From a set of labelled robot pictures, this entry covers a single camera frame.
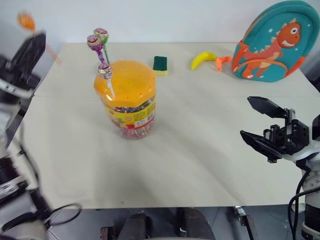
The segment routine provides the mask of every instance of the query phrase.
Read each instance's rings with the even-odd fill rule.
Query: black cable
[[[71,204],[68,204],[68,205],[61,206],[61,207],[53,210],[53,211],[51,212],[51,215],[54,214],[55,212],[61,210],[61,209],[64,209],[64,208],[66,208],[66,207],[71,207],[71,206],[75,206],[75,207],[77,207],[77,209],[78,209],[77,213],[76,213],[73,217],[71,217],[71,218],[69,218],[69,219],[67,219],[67,220],[65,220],[65,221],[52,222],[51,225],[52,225],[52,226],[58,226],[58,225],[62,225],[62,224],[67,224],[67,223],[75,220],[75,219],[80,215],[80,213],[81,213],[81,211],[82,211],[82,207],[81,207],[81,205],[80,205],[79,203],[71,203]]]
[[[38,186],[40,187],[40,175],[38,174],[38,170],[37,170],[37,165],[35,163],[35,161],[33,161],[33,159],[29,156],[29,154],[26,151],[25,146],[25,125],[24,122],[22,121],[20,124],[20,141],[19,141],[19,147],[21,148],[22,153],[24,154],[28,164],[30,165],[34,176],[37,180]]]
[[[315,187],[315,188],[312,188],[312,189],[309,189],[309,190],[307,190],[307,191],[303,191],[303,192],[301,192],[301,193],[298,193],[298,194],[294,195],[294,196],[291,198],[291,200],[290,200],[290,202],[289,202],[289,204],[288,204],[288,212],[289,212],[289,209],[291,209],[292,204],[294,203],[294,201],[296,201],[298,198],[300,198],[300,197],[302,197],[302,196],[305,196],[305,195],[308,195],[308,194],[315,193],[315,192],[317,192],[317,191],[320,191],[320,186]],[[295,239],[296,239],[296,231],[297,231],[297,228],[295,228],[295,229],[293,229],[293,230],[294,230],[294,231],[292,232],[292,238],[293,238],[293,240],[295,240]]]
[[[308,177],[310,171],[311,171],[310,169],[305,171],[304,175],[302,176],[301,180],[298,183],[295,194],[300,193],[300,190],[301,190],[306,178]],[[295,240],[296,239],[295,232],[297,231],[298,218],[299,218],[299,198],[295,200],[294,223],[293,224],[292,224],[292,218],[291,218],[291,209],[292,209],[291,207],[292,206],[288,205],[287,214],[288,214],[289,226],[290,226],[291,233],[292,233],[292,239]]]
[[[37,170],[37,167],[36,167],[36,163],[32,160],[32,158],[29,156],[29,154],[27,153],[24,145],[16,140],[16,139],[13,139],[13,142],[20,148],[20,151],[19,151],[19,155],[24,155],[29,167],[31,168],[31,171],[36,179],[36,182],[38,184],[38,187],[40,188],[40,176],[39,176],[39,173],[38,173],[38,170]]]

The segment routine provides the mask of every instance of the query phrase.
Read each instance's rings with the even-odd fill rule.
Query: candy
[[[107,79],[112,75],[112,68],[110,65],[108,65],[106,63],[102,63],[98,67],[98,72],[101,77]]]
[[[26,12],[18,14],[17,21],[21,27],[29,31],[32,31],[33,33],[36,32],[36,24],[33,17],[30,14]]]
[[[101,39],[96,35],[90,35],[86,39],[86,43],[88,44],[89,48],[92,51],[96,51],[98,54],[99,60],[102,64],[105,64],[104,56],[102,55],[101,49],[102,49],[102,41]]]
[[[107,46],[106,46],[107,41],[108,41],[108,37],[109,37],[107,30],[105,30],[103,28],[96,28],[93,31],[93,33],[94,33],[94,35],[98,36],[98,38],[101,39],[102,44],[103,44],[103,51],[105,54],[106,62],[110,65],[109,58],[108,58],[108,52],[107,52]]]
[[[144,108],[147,108],[154,100],[155,97],[150,98],[148,101],[145,101],[138,107],[114,107],[112,108],[114,111],[119,113],[136,113],[140,112]],[[126,139],[142,139],[148,136],[149,132],[153,129],[154,126],[154,118],[145,126],[135,129],[128,129],[119,127],[120,135]]]
[[[102,41],[102,44],[106,44],[107,41],[108,41],[108,37],[109,37],[109,34],[107,32],[107,30],[103,29],[103,28],[96,28],[94,31],[93,31],[94,35],[98,36],[101,41]]]

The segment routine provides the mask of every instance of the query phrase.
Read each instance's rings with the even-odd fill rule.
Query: yellow sponge
[[[153,70],[155,72],[155,75],[157,76],[167,76],[168,75],[168,70],[166,71],[159,71],[159,70]]]

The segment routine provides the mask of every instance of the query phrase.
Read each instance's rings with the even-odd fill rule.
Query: lollipop stick
[[[115,92],[114,92],[114,89],[112,87],[111,76],[109,76],[108,79],[107,79],[107,87],[110,89],[112,97],[114,98],[115,97]]]
[[[53,60],[54,60],[58,65],[60,65],[60,64],[61,64],[61,60],[60,60],[60,58],[57,56],[57,54],[53,51],[53,49],[52,49],[48,44],[45,45],[45,49],[47,49],[48,53],[51,55],[51,57],[53,58]]]
[[[104,56],[103,56],[101,50],[96,50],[96,53],[98,54],[98,58],[99,58],[100,62],[101,62],[102,64],[104,64],[106,61],[105,61],[105,59],[104,59]]]
[[[106,61],[110,65],[109,58],[108,58],[108,53],[107,53],[107,48],[106,48],[106,45],[104,45],[104,44],[103,44],[103,50],[104,50]]]

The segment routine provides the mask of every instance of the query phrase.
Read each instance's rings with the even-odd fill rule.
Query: table
[[[234,47],[110,44],[114,60],[135,58],[151,65],[155,55],[168,57],[168,76],[157,78],[153,132],[144,139],[126,140],[108,120],[93,89],[95,53],[82,43],[65,44],[59,54],[62,65],[51,68],[24,117],[26,147],[52,206],[287,204],[301,178],[299,169],[286,160],[267,163],[239,133],[261,135],[270,125],[284,122],[254,111],[246,98],[267,97],[294,108],[297,118],[310,125],[319,114],[314,109],[320,109],[320,94],[299,70],[275,83],[236,79],[228,70],[216,72],[210,62],[189,70],[197,53],[231,55]],[[30,175],[22,161],[16,163]]]

